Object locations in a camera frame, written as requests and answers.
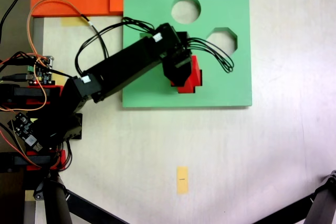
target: circuit board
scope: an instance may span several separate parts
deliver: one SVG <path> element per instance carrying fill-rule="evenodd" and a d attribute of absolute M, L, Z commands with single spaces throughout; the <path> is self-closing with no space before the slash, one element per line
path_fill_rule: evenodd
<path fill-rule="evenodd" d="M 53 56 L 45 56 L 46 59 L 42 59 L 42 63 L 46 65 L 47 68 L 52 69 L 53 68 Z M 38 86 L 38 82 L 36 81 L 36 78 L 34 76 L 34 67 L 28 66 L 28 72 L 29 74 L 33 75 L 33 80 L 29 81 L 30 86 Z M 55 85 L 55 81 L 52 80 L 52 73 L 46 72 L 45 70 L 36 67 L 36 77 L 37 80 L 41 83 L 43 86 L 47 85 Z"/>
<path fill-rule="evenodd" d="M 37 142 L 37 139 L 34 137 L 34 133 L 32 131 L 31 120 L 23 115 L 22 113 L 18 113 L 15 116 L 13 121 L 13 126 L 16 134 L 22 138 L 30 147 L 32 147 L 37 152 L 42 149 L 42 146 Z M 11 130 L 13 130 L 12 123 L 9 122 L 8 126 Z"/>

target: metal leg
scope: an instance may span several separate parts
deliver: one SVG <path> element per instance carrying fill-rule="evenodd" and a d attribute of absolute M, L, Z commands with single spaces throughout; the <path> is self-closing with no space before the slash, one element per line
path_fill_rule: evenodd
<path fill-rule="evenodd" d="M 330 188 L 326 188 L 317 193 L 304 224 L 332 224 L 335 210 L 335 193 Z"/>
<path fill-rule="evenodd" d="M 314 199 L 314 194 L 308 195 L 307 197 L 296 201 L 295 203 L 282 208 L 281 210 L 265 217 L 264 219 L 257 221 L 254 224 L 295 224 L 303 220 L 312 205 L 312 199 Z"/>
<path fill-rule="evenodd" d="M 72 224 L 64 188 L 60 183 L 46 180 L 43 197 L 48 224 Z"/>
<path fill-rule="evenodd" d="M 67 203 L 70 212 L 91 224 L 129 224 L 69 190 Z"/>

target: connector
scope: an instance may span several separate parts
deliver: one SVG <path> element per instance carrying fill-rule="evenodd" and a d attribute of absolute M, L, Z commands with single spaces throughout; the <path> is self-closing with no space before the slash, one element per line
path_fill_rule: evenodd
<path fill-rule="evenodd" d="M 33 74 L 26 74 L 26 73 L 16 73 L 11 76 L 2 76 L 0 80 L 2 81 L 31 81 L 34 79 Z"/>

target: white surface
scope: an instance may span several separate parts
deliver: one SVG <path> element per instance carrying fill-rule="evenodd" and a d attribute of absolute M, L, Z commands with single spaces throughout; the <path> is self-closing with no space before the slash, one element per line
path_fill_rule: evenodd
<path fill-rule="evenodd" d="M 251 108 L 124 110 L 120 94 L 88 102 L 65 185 L 132 224 L 248 224 L 311 193 L 336 168 L 335 11 L 336 0 L 250 0 Z M 91 35 L 47 18 L 43 53 L 76 74 Z M 104 39 L 110 54 L 121 49 L 120 29 Z M 96 42 L 80 66 L 102 58 Z M 176 194 L 177 166 L 189 167 L 186 195 Z"/>

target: yellow tape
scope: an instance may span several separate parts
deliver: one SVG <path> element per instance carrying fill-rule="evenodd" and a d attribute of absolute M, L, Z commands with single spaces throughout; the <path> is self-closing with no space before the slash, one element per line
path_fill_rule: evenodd
<path fill-rule="evenodd" d="M 25 201 L 35 201 L 34 190 L 25 190 Z"/>
<path fill-rule="evenodd" d="M 177 167 L 177 194 L 188 193 L 188 167 Z"/>
<path fill-rule="evenodd" d="M 55 81 L 56 85 L 61 85 L 61 86 L 64 86 L 67 81 L 67 78 L 65 76 L 61 76 L 60 74 L 55 74 L 55 73 L 52 74 L 52 79 L 53 81 Z"/>
<path fill-rule="evenodd" d="M 62 26 L 88 26 L 87 21 L 83 17 L 64 17 L 61 18 Z"/>

